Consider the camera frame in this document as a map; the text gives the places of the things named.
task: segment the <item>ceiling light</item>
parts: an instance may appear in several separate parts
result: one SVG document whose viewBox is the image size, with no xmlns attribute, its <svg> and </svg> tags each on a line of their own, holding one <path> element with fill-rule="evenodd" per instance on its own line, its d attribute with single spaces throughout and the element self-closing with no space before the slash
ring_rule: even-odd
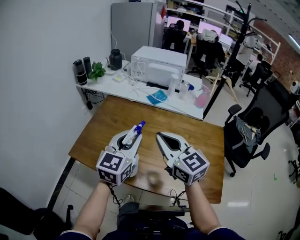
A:
<svg viewBox="0 0 300 240">
<path fill-rule="evenodd" d="M 289 34 L 290 39 L 296 44 L 296 46 L 298 47 L 298 49 L 300 50 L 300 46 L 299 44 L 296 42 L 296 40 L 292 37 L 291 34 Z"/>
</svg>

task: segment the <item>white desk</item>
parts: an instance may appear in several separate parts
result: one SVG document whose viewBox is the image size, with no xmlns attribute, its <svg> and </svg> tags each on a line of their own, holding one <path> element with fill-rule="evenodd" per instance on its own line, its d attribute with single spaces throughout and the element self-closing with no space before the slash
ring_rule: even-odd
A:
<svg viewBox="0 0 300 240">
<path fill-rule="evenodd" d="M 125 66 L 127 63 L 128 63 L 127 61 L 123 61 L 123 66 Z M 193 91 L 188 91 L 188 96 L 185 101 L 179 99 L 178 93 L 175 92 L 175 94 L 169 97 L 165 102 L 159 103 L 157 105 L 151 104 L 146 97 L 149 94 L 153 94 L 156 91 L 158 91 L 159 88 L 146 86 L 145 82 L 138 82 L 133 86 L 132 84 L 129 83 L 128 80 L 124 80 L 122 82 L 115 82 L 113 80 L 113 76 L 105 75 L 103 79 L 100 80 L 100 83 L 95 83 L 92 80 L 88 79 L 88 83 L 86 85 L 81 86 L 77 84 L 76 86 L 78 88 L 89 89 L 89 90 L 102 92 L 120 98 L 126 98 L 131 101 L 136 101 L 142 104 L 151 105 L 174 113 L 179 113 L 195 119 L 202 120 L 203 109 L 194 106 L 195 97 L 199 96 L 202 93 L 201 90 L 202 80 L 186 74 L 184 74 L 183 80 L 188 81 L 190 84 L 192 84 L 195 87 Z"/>
</svg>

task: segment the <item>blue package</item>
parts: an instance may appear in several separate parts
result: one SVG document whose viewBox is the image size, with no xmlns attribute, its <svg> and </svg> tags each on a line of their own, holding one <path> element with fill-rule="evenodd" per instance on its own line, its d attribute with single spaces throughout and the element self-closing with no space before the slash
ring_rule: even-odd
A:
<svg viewBox="0 0 300 240">
<path fill-rule="evenodd" d="M 160 102 L 164 102 L 168 97 L 167 95 L 162 91 L 158 90 L 157 92 L 153 93 L 152 95 L 148 95 L 147 99 L 149 102 L 151 102 L 153 105 L 157 105 Z"/>
</svg>

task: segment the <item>wooden table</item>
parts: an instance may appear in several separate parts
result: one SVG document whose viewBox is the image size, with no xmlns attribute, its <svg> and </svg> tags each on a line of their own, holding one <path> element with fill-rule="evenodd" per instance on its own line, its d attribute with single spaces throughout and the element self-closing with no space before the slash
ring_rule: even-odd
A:
<svg viewBox="0 0 300 240">
<path fill-rule="evenodd" d="M 180 180 L 174 180 L 165 170 L 163 156 L 156 143 L 157 132 L 171 132 L 183 136 L 195 149 L 201 149 L 210 161 L 206 176 L 200 185 L 210 203 L 220 203 L 224 174 L 223 128 L 195 120 L 181 114 L 153 106 L 108 96 L 72 147 L 69 155 L 86 166 L 96 169 L 101 150 L 111 138 L 134 124 L 146 121 L 138 150 L 139 168 L 135 177 L 126 183 L 156 194 L 170 196 L 184 190 Z"/>
</svg>

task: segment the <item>person's forearm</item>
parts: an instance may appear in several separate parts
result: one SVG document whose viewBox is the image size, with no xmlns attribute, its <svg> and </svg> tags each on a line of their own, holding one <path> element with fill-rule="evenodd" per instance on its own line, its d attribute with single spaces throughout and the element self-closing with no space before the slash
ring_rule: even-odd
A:
<svg viewBox="0 0 300 240">
<path fill-rule="evenodd" d="M 73 230 L 83 232 L 96 239 L 104 219 L 110 189 L 104 182 L 98 183 L 96 189 L 80 211 Z"/>
<path fill-rule="evenodd" d="M 211 230 L 220 227 L 218 217 L 205 197 L 198 182 L 191 186 L 186 185 L 186 193 L 192 222 L 199 231 L 208 234 Z"/>
</svg>

